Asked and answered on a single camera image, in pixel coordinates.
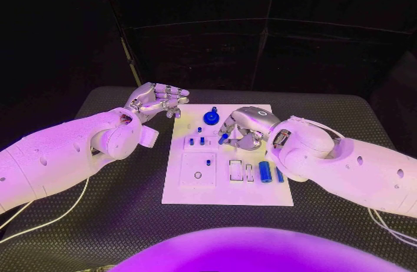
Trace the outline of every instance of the textured mat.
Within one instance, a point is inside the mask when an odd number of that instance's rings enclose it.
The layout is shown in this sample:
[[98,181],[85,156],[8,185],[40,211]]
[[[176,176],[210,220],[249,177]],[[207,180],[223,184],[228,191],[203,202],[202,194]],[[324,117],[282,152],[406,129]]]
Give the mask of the textured mat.
[[[77,117],[122,106],[132,90],[95,89]],[[281,120],[291,115],[308,118],[346,137],[392,148],[373,112],[354,96],[191,90],[190,103],[271,104]],[[125,160],[90,177],[77,207],[59,222],[0,246],[0,271],[77,271],[112,265],[173,236],[232,226],[272,227],[320,236],[417,271],[417,248],[375,225],[363,207],[310,181],[290,181],[294,207],[161,205],[173,120],[158,114],[147,125],[160,132],[154,148],[138,146]],[[83,183],[34,202],[11,222],[5,236],[54,219],[82,187]],[[382,214],[393,229],[417,236],[417,220]]]

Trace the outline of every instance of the white board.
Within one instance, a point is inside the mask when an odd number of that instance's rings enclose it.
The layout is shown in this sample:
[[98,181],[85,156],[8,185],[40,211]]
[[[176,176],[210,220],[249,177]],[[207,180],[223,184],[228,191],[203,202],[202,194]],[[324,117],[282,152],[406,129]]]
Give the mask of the white board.
[[[217,108],[219,123],[206,125],[203,114],[212,107]],[[271,182],[262,183],[258,173],[258,163],[265,160],[265,142],[255,151],[245,151],[229,145],[219,145],[217,131],[228,115],[242,106],[255,106],[271,112],[266,104],[184,104],[180,105],[180,119],[176,119],[171,133],[171,147],[168,151],[167,174],[163,188],[163,204],[239,204],[251,206],[292,206],[288,181],[278,183],[275,165],[269,162]],[[230,138],[240,138],[233,129]],[[240,175],[238,165],[229,168],[230,160],[240,161]],[[245,165],[252,166],[248,174]]]

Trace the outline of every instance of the oval hole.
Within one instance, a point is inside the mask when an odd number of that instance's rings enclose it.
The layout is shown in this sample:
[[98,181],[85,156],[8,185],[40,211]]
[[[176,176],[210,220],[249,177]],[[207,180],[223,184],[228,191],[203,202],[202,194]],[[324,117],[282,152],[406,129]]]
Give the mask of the oval hole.
[[46,158],[43,158],[43,157],[40,156],[38,161],[40,161],[40,163],[46,166],[46,164],[47,164]]
[[79,145],[76,144],[76,142],[73,142],[73,148],[75,148],[76,152],[79,152]]
[[399,179],[404,178],[404,171],[401,169],[396,171],[396,174],[398,174]]

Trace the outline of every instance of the blue battery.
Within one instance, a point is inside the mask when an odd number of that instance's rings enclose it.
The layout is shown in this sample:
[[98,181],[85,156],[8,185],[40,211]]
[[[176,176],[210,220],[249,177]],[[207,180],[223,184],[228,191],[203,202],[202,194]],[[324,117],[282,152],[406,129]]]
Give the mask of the blue battery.
[[284,176],[282,176],[282,173],[278,170],[278,168],[275,168],[275,174],[278,175],[278,183],[282,183],[284,182]]
[[219,138],[219,144],[223,144],[223,140],[228,139],[226,133]]
[[269,183],[271,182],[271,169],[268,162],[258,163],[258,172],[261,173],[261,182]]

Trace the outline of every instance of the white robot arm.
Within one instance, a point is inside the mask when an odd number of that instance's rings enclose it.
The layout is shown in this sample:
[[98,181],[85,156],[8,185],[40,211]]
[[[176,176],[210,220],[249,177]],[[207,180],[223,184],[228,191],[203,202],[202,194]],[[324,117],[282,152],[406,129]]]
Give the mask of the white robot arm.
[[158,132],[144,125],[160,112],[180,117],[189,92],[145,83],[124,108],[69,121],[25,136],[0,152],[0,214],[63,191],[103,165],[124,159],[137,144],[152,147]]
[[[331,194],[383,212],[417,218],[417,160],[375,144],[357,141],[324,125],[278,118],[256,107],[235,110],[219,136],[238,126],[240,139],[225,144],[253,150],[266,141],[266,160],[298,182],[313,180]],[[337,138],[331,139],[324,130]]]

